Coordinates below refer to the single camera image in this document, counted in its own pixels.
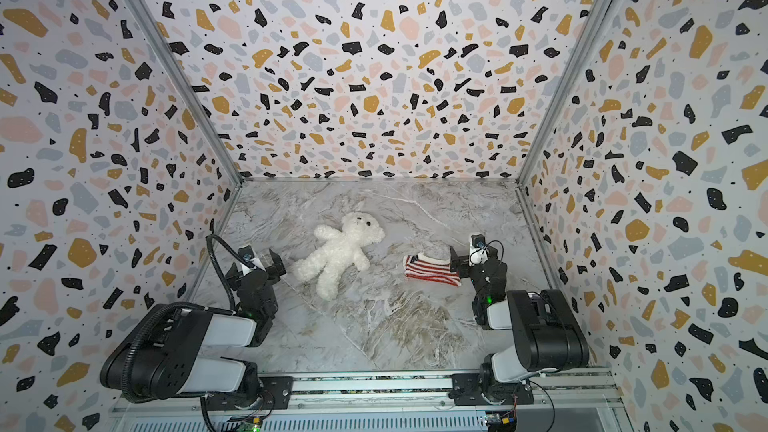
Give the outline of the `red white striped sweater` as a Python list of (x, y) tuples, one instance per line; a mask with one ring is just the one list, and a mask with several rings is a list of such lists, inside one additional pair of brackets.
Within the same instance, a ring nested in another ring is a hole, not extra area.
[(459, 274), (447, 260), (438, 260), (423, 254), (407, 255), (403, 262), (404, 275), (410, 279), (453, 287), (461, 285)]

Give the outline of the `white plush teddy bear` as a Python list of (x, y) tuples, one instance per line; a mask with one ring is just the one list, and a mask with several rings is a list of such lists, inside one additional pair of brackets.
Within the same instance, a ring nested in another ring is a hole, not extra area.
[(323, 245), (292, 267), (292, 273), (301, 283), (317, 278), (316, 292), (325, 301), (333, 301), (344, 272), (354, 266), (359, 272), (370, 268), (364, 248), (378, 244), (385, 238), (385, 231), (370, 214), (352, 212), (342, 219), (340, 230), (318, 225), (314, 236)]

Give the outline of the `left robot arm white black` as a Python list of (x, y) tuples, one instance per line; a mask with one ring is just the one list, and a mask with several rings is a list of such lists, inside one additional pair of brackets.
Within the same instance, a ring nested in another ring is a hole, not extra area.
[(212, 406), (246, 409), (266, 399), (253, 362), (212, 358), (202, 349), (255, 348), (266, 339), (279, 310), (274, 286), (285, 274), (271, 249), (245, 246), (225, 274), (234, 309), (174, 302), (155, 304), (108, 356), (102, 386), (131, 403), (206, 398)]

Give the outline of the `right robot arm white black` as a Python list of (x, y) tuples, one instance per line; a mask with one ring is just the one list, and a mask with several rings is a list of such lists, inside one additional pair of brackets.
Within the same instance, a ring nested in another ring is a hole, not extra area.
[(476, 324), (512, 336), (512, 345), (487, 355), (478, 372), (452, 376), (449, 397), (457, 405), (530, 404), (529, 379), (588, 365), (587, 340), (562, 291), (508, 290), (507, 265), (492, 246), (465, 256), (451, 250), (450, 266), (471, 281)]

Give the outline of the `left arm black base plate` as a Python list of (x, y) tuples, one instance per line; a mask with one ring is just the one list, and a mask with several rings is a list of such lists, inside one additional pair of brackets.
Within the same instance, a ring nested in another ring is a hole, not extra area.
[(292, 376), (260, 376), (258, 379), (258, 410), (264, 414), (288, 408), (294, 378)]

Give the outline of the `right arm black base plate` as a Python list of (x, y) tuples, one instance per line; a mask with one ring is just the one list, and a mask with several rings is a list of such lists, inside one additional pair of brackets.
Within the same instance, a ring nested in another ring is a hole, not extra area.
[(457, 406), (532, 405), (534, 396), (521, 382), (502, 383), (491, 375), (472, 372), (451, 376), (448, 397)]

